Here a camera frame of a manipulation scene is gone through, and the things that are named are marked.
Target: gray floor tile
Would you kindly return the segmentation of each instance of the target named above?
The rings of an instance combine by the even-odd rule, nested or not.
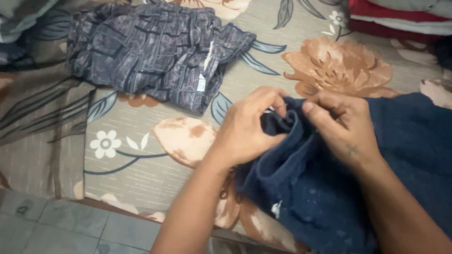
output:
[[[49,200],[39,223],[99,238],[108,214],[108,211],[74,202]]]
[[[149,251],[100,240],[94,254],[148,254]]]
[[[36,222],[0,214],[0,253],[22,254]]]
[[[37,224],[24,254],[91,254],[97,238]]]
[[[47,200],[7,189],[0,189],[0,212],[38,221]]]
[[[159,229],[158,223],[112,212],[101,239],[150,250]]]

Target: fingernail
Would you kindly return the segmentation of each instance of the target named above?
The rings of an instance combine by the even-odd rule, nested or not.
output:
[[[312,102],[305,102],[302,106],[304,113],[309,113],[311,109],[314,107],[314,104]]]

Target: gray patterned shorts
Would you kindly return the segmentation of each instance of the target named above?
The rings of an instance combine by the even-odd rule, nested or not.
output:
[[[72,17],[68,63],[87,81],[203,113],[226,64],[255,38],[232,23],[222,27],[212,8],[103,4]]]

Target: dark blue fabric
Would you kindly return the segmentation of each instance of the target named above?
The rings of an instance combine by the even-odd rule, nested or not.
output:
[[[420,93],[366,99],[378,147],[389,166],[435,222],[452,237],[452,110]],[[301,111],[285,98],[287,116],[263,115],[269,135],[288,133],[275,148],[239,166],[237,191],[320,253],[374,253],[377,240],[357,181],[329,152]]]

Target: folded clothes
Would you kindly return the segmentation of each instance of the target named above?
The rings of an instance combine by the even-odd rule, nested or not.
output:
[[[426,11],[437,16],[452,18],[450,0],[369,0],[372,3],[394,10]]]
[[[226,64],[256,38],[212,8],[103,4],[73,16],[67,42],[72,74],[128,93],[150,94],[203,113]]]
[[[374,22],[385,27],[414,32],[423,34],[434,35],[451,35],[452,34],[452,21],[442,22],[413,22],[404,19],[391,19],[391,18],[375,18],[369,16],[350,15],[350,18]]]
[[[388,9],[369,2],[368,0],[350,0],[348,2],[348,7],[350,8],[350,14],[359,16],[405,19],[414,22],[442,22],[452,20],[451,18],[436,16],[425,11],[403,11]]]
[[[379,37],[411,40],[426,44],[433,44],[439,38],[442,38],[442,36],[440,35],[407,32],[379,25],[374,22],[362,21],[357,19],[350,19],[348,22],[348,28],[352,31],[368,33]]]
[[[452,237],[452,110],[421,93],[366,98],[381,155],[426,212]],[[288,133],[240,165],[236,190],[320,253],[375,253],[377,241],[359,185],[285,98],[287,116],[262,116],[265,133]]]

